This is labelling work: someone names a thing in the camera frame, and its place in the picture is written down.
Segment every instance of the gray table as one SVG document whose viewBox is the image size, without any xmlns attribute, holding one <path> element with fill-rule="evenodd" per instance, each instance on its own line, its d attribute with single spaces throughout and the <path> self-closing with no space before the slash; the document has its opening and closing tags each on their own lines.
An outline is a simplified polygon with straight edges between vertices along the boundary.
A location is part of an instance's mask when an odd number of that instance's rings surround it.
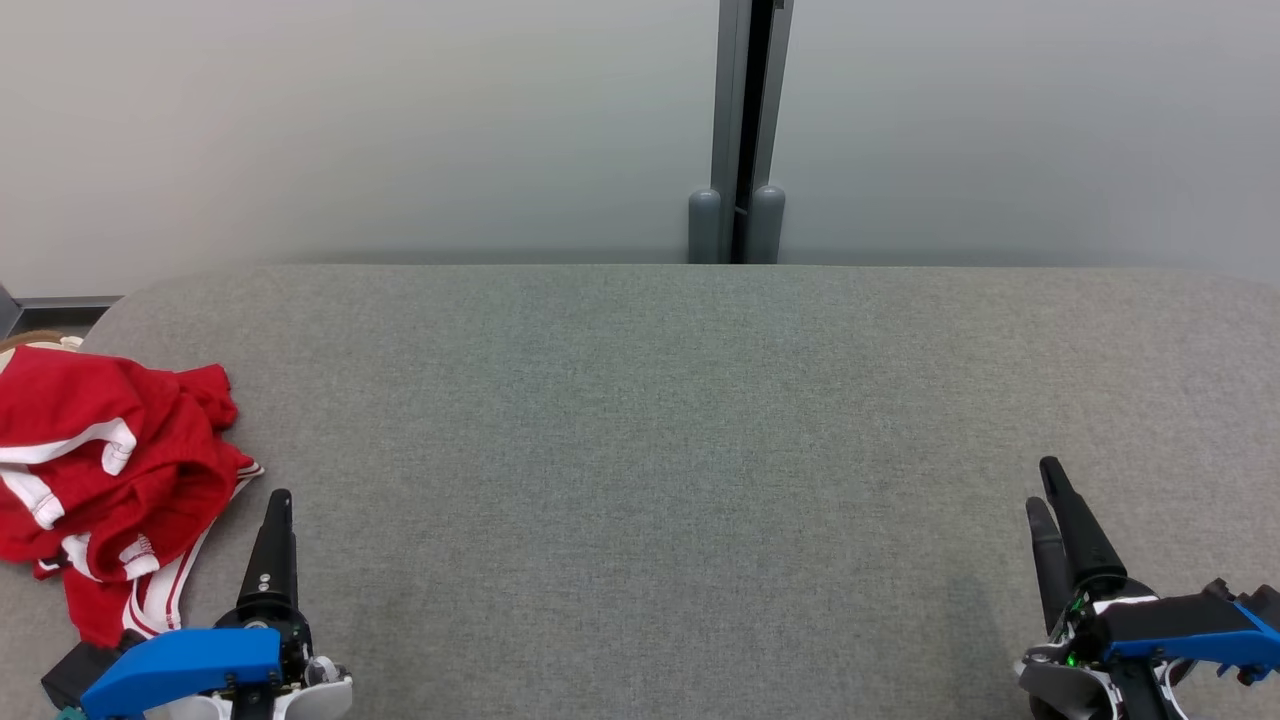
<svg viewBox="0 0 1280 720">
<path fill-rule="evenodd" d="M 1057 454 L 1165 593 L 1280 582 L 1280 295 L 1165 272 L 288 266 L 136 293 L 88 351 L 227 366 L 296 493 L 355 717 L 1025 717 L 1023 500 Z M 72 644 L 6 568 L 5 700 Z M 1274 716 L 1204 671 L 1193 712 Z"/>
</svg>

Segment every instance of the gray wall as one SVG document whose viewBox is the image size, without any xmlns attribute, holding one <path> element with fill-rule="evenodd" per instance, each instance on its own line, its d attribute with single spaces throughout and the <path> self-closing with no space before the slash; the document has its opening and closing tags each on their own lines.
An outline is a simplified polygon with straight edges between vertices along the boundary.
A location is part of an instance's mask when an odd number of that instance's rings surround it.
<svg viewBox="0 0 1280 720">
<path fill-rule="evenodd" d="M 718 3 L 0 3 L 0 283 L 682 261 Z"/>
<path fill-rule="evenodd" d="M 781 260 L 1280 281 L 1280 4 L 794 0 Z"/>
</svg>

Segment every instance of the garment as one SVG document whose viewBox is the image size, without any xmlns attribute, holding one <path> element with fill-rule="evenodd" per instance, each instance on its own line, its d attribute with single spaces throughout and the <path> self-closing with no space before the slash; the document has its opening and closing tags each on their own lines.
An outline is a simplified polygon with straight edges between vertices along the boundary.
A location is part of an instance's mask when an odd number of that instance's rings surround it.
<svg viewBox="0 0 1280 720">
<path fill-rule="evenodd" d="M 163 596 L 172 607 L 136 624 L 177 626 L 204 533 L 261 474 L 220 437 L 236 414 L 218 365 L 172 373 L 18 347 L 0 370 L 0 559 L 37 577 L 73 568 L 68 611 L 87 641 L 115 644 L 131 600 L 141 611 Z"/>
</svg>

